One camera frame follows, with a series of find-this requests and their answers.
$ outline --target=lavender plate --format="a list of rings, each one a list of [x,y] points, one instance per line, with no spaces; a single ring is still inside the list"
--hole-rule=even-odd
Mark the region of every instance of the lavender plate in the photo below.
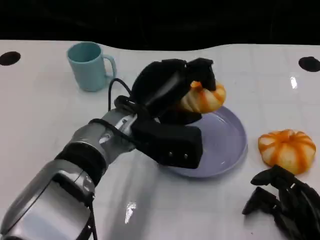
[[[209,178],[223,174],[242,162],[247,155],[248,141],[245,129],[237,116],[222,106],[215,112],[202,115],[190,126],[200,128],[203,154],[197,169],[169,167],[177,174]]]

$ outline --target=table surface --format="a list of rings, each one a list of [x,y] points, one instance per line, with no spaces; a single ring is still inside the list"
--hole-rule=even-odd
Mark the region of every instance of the table surface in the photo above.
[[[0,66],[0,219],[74,131],[107,112],[107,89],[83,92],[74,80],[66,58],[74,43],[0,41],[0,55],[21,54],[16,64]],[[260,135],[292,128],[305,131],[320,146],[320,73],[298,65],[301,57],[320,59],[320,47],[235,44],[181,52],[102,48],[115,58],[118,77],[129,87],[152,61],[212,59],[216,79],[226,88],[225,106],[245,127],[248,154],[231,172],[206,180],[177,176],[137,150],[121,155],[96,189],[99,239],[284,239],[271,216],[245,218],[241,212],[255,189],[250,180],[267,168],[257,147]],[[112,98],[119,94],[126,91],[116,83]],[[299,179],[320,191],[317,156]]]

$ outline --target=black cable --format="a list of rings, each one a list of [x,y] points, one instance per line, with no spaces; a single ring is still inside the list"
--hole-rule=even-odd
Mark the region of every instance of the black cable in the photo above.
[[[141,146],[141,143],[138,142],[137,140],[134,140],[132,137],[129,137],[128,135],[125,135],[122,131],[117,129],[115,126],[113,126],[111,123],[107,122],[106,120],[100,119],[100,118],[94,118],[92,119],[88,124],[101,124],[103,125],[106,129],[111,129],[111,131],[118,135],[119,137],[127,140],[128,142],[134,144],[136,147]]]
[[[92,229],[91,231],[92,231],[92,235],[93,235],[93,240],[98,240],[93,200],[94,199],[93,199],[93,194],[92,194],[92,200],[88,204],[89,209],[91,211],[91,229]]]
[[[120,83],[122,86],[124,86],[124,88],[127,90],[127,92],[129,93],[129,96],[131,96],[131,90],[128,87],[128,85],[122,81],[119,78],[114,78],[111,80],[111,82],[109,83],[109,89],[108,89],[108,111],[111,110],[111,90],[112,90],[112,85],[114,84],[114,82],[118,82]]]

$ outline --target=toy pumpkin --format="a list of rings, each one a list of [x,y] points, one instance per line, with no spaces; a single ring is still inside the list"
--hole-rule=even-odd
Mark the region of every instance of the toy pumpkin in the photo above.
[[[190,91],[181,99],[181,107],[189,112],[201,114],[216,111],[226,100],[226,90],[217,81],[215,88],[215,91],[210,91],[203,88],[201,82],[193,81]]]
[[[316,145],[302,131],[286,129],[263,134],[258,139],[262,160],[269,166],[275,164],[293,174],[307,171],[314,160]]]

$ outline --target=black background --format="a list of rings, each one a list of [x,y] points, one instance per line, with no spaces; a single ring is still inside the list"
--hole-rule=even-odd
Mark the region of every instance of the black background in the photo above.
[[[320,43],[320,2],[1,0],[0,39],[78,40],[133,50]]]

